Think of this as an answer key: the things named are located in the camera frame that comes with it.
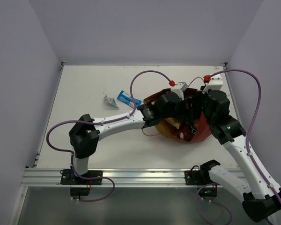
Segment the red paper bag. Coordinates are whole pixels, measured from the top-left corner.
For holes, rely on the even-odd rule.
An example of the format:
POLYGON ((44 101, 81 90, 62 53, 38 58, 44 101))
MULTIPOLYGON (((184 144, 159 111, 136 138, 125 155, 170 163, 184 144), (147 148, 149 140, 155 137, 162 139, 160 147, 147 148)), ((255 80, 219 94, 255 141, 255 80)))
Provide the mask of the red paper bag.
MULTIPOLYGON (((189 86, 196 80, 196 79, 201 79, 203 81, 203 78, 202 77, 195 77, 191 82, 190 84, 188 85, 188 88, 185 90, 185 94, 184 94, 184 97, 193 97, 196 92, 198 91, 197 89, 192 89, 190 88, 189 86)), ((152 101, 152 103, 154 104, 155 103, 155 100, 157 100, 157 97, 160 97, 162 94, 164 94, 166 91, 169 91, 170 88, 165 88, 155 94, 152 94, 148 97, 146 97, 145 99, 143 99, 143 102, 146 104, 146 103, 149 103, 150 101, 152 101)), ((207 139, 210 135, 211 135, 211 131, 209 129, 209 126, 206 122, 206 119, 205 119, 205 116, 203 113, 201 113, 201 115, 199 116, 198 119, 196 119, 193 123, 190 123, 190 125, 193 124, 193 125, 196 125, 198 126, 197 128, 197 133, 195 134, 194 138, 188 142, 188 143, 199 143, 199 142, 202 142, 204 141, 205 139, 207 139)), ((176 140, 176 141, 181 141, 181 142, 186 142, 184 140, 181 140, 179 138, 177 138, 173 132, 176 130, 175 127, 173 127, 171 124, 169 124, 165 119, 162 119, 160 121, 160 123, 158 125, 155 125, 155 128, 157 130, 157 134, 156 135, 162 135, 168 139, 173 139, 173 140, 176 140)), ((155 136, 155 135, 147 135, 145 132, 144 132, 144 129, 142 129, 142 132, 144 135, 146 136, 155 136)))

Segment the small blue white snack packet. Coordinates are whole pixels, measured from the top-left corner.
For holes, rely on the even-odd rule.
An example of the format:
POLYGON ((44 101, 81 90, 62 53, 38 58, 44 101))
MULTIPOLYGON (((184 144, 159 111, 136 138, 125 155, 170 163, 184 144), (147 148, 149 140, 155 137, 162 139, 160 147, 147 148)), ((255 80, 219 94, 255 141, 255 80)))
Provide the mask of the small blue white snack packet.
MULTIPOLYGON (((119 93, 117 100, 125 103, 126 105, 130 106, 131 108, 134 108, 134 103, 133 103, 131 96, 123 90, 119 93)), ((136 103, 136 107, 140 106, 142 103, 141 100, 136 99, 136 98, 134 99, 134 101, 136 103)))

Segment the small silver blue snack packet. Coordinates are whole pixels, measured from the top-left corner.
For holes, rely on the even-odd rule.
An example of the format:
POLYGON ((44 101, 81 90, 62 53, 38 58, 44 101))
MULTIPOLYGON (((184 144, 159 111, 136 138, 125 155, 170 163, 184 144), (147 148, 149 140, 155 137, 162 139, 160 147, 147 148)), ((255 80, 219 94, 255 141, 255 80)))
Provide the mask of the small silver blue snack packet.
POLYGON ((115 101, 114 98, 111 98, 111 97, 105 95, 105 96, 103 97, 103 101, 104 101, 108 106, 118 109, 118 105, 117 105, 117 103, 116 103, 116 101, 115 101))

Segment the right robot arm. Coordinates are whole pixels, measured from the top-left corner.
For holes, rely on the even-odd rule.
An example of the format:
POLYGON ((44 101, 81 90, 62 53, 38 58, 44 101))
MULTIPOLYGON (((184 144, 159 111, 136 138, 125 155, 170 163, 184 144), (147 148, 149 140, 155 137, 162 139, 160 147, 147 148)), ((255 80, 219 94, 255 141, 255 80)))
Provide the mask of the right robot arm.
POLYGON ((201 182, 216 183, 232 193, 254 222, 281 210, 281 186, 255 154, 240 122, 229 114, 230 101, 226 93, 210 90, 200 93, 199 99, 212 135, 233 157, 245 177, 241 180, 211 160, 200 167, 201 182))

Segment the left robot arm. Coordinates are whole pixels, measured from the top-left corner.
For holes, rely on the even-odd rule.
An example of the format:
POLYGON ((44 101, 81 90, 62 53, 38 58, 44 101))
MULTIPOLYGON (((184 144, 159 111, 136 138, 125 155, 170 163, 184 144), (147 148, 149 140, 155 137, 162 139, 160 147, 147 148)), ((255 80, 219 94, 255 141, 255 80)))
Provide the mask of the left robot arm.
POLYGON ((159 125, 173 119, 181 125, 190 126, 200 118, 200 104, 195 95, 177 94, 171 90, 157 93, 129 113, 108 118, 91 118, 85 114, 69 131, 70 144, 74 150, 71 178, 83 184, 88 178, 89 157, 97 149, 98 142, 108 136, 124 131, 139 130, 159 125))

